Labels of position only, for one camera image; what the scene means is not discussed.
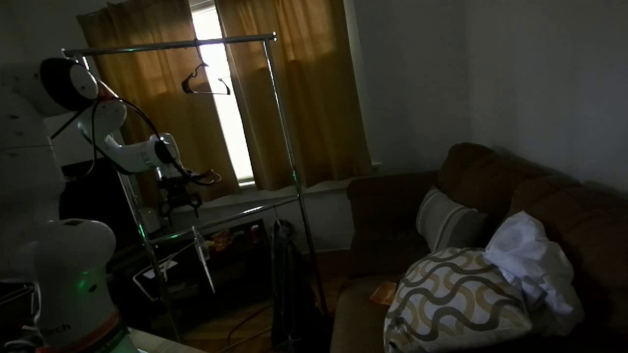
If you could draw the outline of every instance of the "throw pillow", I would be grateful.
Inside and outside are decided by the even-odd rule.
[[[521,291],[483,251],[446,249],[417,261],[385,318],[385,351],[493,345],[533,328]]]
[[[430,251],[446,247],[474,247],[487,216],[476,208],[454,202],[438,189],[425,196],[417,230],[427,238]]]

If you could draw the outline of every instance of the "wire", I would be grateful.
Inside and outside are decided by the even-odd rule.
[[[234,326],[228,334],[228,343],[232,343],[232,336],[246,324],[250,324],[256,316],[264,314],[266,310],[270,310],[272,306],[262,306],[260,310],[252,312],[248,318],[244,318],[238,326]]]
[[[69,118],[54,136],[52,140],[58,140],[87,108],[75,112],[73,118]]]
[[[103,100],[97,100],[97,104],[93,106],[93,140],[97,138],[97,108],[103,104]],[[93,163],[89,167],[89,171],[83,177],[93,175],[95,167],[97,167],[97,159],[99,159],[99,149],[97,143],[93,143]]]
[[[152,118],[134,102],[126,100],[126,98],[115,98],[120,100],[122,104],[134,108],[134,112],[150,126],[150,130],[154,132],[154,136],[158,136],[158,140],[162,141],[162,134],[158,130],[158,126],[152,122]],[[173,157],[173,153],[169,149],[166,149],[169,153],[169,163],[173,163],[173,167],[183,175],[183,179],[187,183],[199,185],[199,187],[215,187],[222,181],[220,175],[217,175],[215,171],[207,171],[203,175],[193,175],[191,171],[185,171],[181,163],[177,163],[177,159]]]
[[[240,347],[240,345],[244,345],[244,343],[250,343],[250,342],[254,342],[254,340],[260,340],[262,336],[266,336],[266,334],[270,334],[270,332],[272,332],[272,328],[262,330],[262,332],[258,332],[256,336],[252,336],[252,338],[248,338],[248,340],[244,340],[244,342],[236,342],[236,343],[232,343],[232,345],[228,345],[228,347],[220,349],[219,353],[232,351],[232,349],[236,349],[236,347]]]

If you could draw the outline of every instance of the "metal pole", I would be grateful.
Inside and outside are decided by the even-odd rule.
[[[158,279],[158,287],[160,287],[160,292],[162,292],[162,304],[166,306],[166,314],[173,326],[173,336],[177,342],[183,342],[181,338],[181,332],[179,332],[179,326],[177,326],[177,318],[175,318],[175,308],[173,308],[173,300],[171,300],[171,292],[169,292],[169,287],[168,287],[168,281],[162,273],[162,267],[160,267],[160,259],[158,259],[158,253],[154,249],[154,245],[150,243],[150,238],[146,234],[146,228],[144,228],[144,220],[142,220],[142,214],[140,214],[140,204],[138,204],[138,198],[136,198],[136,192],[134,192],[134,187],[130,183],[130,177],[126,175],[120,175],[118,173],[118,179],[122,183],[122,191],[124,191],[124,196],[126,196],[126,202],[130,204],[130,210],[132,210],[132,216],[136,220],[136,226],[138,226],[138,234],[142,238],[142,245],[144,249],[148,251],[150,255],[150,261],[152,261],[152,267],[156,271],[156,279]]]
[[[193,41],[166,41],[166,43],[146,43],[146,45],[128,45],[128,47],[87,47],[87,49],[62,49],[65,57],[97,57],[97,55],[115,55],[115,53],[140,53],[140,51],[166,51],[166,49],[185,49],[217,43],[250,43],[250,41],[277,41],[277,34],[266,36],[238,36],[238,38],[217,38],[217,39],[193,39]]]
[[[321,310],[325,314],[328,314],[328,304],[326,304],[323,279],[321,279],[321,271],[319,271],[319,259],[317,259],[317,251],[315,251],[313,228],[311,228],[311,220],[309,220],[309,214],[307,214],[307,204],[305,204],[305,198],[303,198],[303,185],[301,185],[299,169],[297,169],[295,155],[293,155],[295,145],[293,145],[293,140],[289,138],[291,130],[289,130],[289,122],[287,122],[285,110],[283,110],[283,102],[281,102],[281,94],[279,94],[279,83],[277,83],[277,77],[275,77],[273,53],[272,53],[268,41],[264,41],[262,45],[264,45],[264,55],[268,57],[268,69],[270,69],[270,77],[272,77],[273,98],[275,98],[275,106],[277,106],[277,118],[279,118],[279,124],[281,124],[281,136],[283,136],[283,141],[287,145],[287,157],[289,157],[289,165],[291,165],[291,173],[293,173],[293,185],[297,189],[297,202],[299,202],[303,226],[305,226],[305,232],[307,232],[307,243],[309,243],[311,261],[313,261],[313,273],[315,273],[315,281],[317,281],[317,289],[319,289]]]

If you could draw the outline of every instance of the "metal clothing rack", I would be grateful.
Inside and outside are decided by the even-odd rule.
[[[62,49],[62,51],[63,51],[65,57],[87,61],[87,57],[97,57],[97,55],[122,55],[122,53],[140,53],[140,51],[166,51],[166,49],[187,49],[187,47],[217,45],[217,43],[232,45],[232,43],[252,43],[252,41],[260,41],[262,47],[264,47],[264,55],[266,55],[266,63],[268,63],[268,71],[270,71],[270,79],[272,79],[272,87],[273,87],[273,100],[275,100],[275,108],[277,108],[281,136],[283,136],[283,141],[285,141],[285,147],[287,147],[287,159],[289,159],[289,167],[291,167],[293,187],[297,189],[297,196],[291,198],[289,202],[299,202],[299,210],[301,210],[301,218],[303,218],[303,226],[305,226],[305,236],[307,236],[307,245],[309,245],[309,253],[311,253],[311,261],[313,261],[313,275],[315,275],[315,281],[317,281],[321,310],[325,314],[328,314],[326,296],[325,296],[323,279],[321,279],[321,269],[319,269],[317,251],[315,251],[315,238],[313,238],[313,230],[311,230],[311,222],[309,222],[309,214],[307,214],[307,204],[305,204],[305,191],[303,191],[301,175],[299,175],[297,161],[295,161],[295,155],[293,155],[295,145],[293,145],[293,140],[291,140],[291,130],[289,130],[289,120],[287,120],[287,114],[285,114],[285,106],[283,106],[283,100],[281,100],[281,94],[279,94],[279,83],[277,83],[277,75],[275,75],[275,61],[273,61],[273,51],[272,51],[272,45],[270,45],[270,43],[277,41],[277,34],[275,32],[273,34],[262,34],[262,36],[236,36],[236,38],[219,38],[219,39],[166,41],[166,43],[148,43],[148,45],[130,45],[130,47]],[[144,240],[144,245],[150,251],[152,265],[156,269],[156,275],[158,275],[158,281],[160,281],[160,289],[162,289],[162,292],[166,296],[166,306],[168,306],[169,318],[173,322],[175,336],[177,336],[177,340],[181,340],[177,324],[175,324],[173,308],[171,308],[171,298],[169,298],[169,292],[166,289],[166,279],[164,279],[164,273],[160,271],[160,259],[158,259],[158,255],[154,251],[154,245],[169,241],[169,240],[191,238],[199,245],[201,257],[203,257],[203,249],[201,249],[203,241],[199,241],[199,238],[203,238],[203,236],[193,226],[189,232],[183,232],[179,236],[166,236],[166,238],[150,240],[146,236],[146,232],[144,232],[144,224],[142,224],[142,218],[140,218],[140,204],[138,204],[138,198],[134,196],[134,189],[132,189],[130,183],[122,183],[122,185],[124,185],[126,198],[130,202],[130,208],[134,212],[136,224],[140,228],[140,236]]]

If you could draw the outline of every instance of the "green light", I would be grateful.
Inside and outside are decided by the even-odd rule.
[[[138,234],[142,236],[144,241],[148,241],[148,236],[142,224],[138,226]]]
[[[79,292],[87,292],[89,285],[91,285],[91,283],[89,283],[87,279],[81,279],[81,281],[77,283],[77,291],[79,291]]]

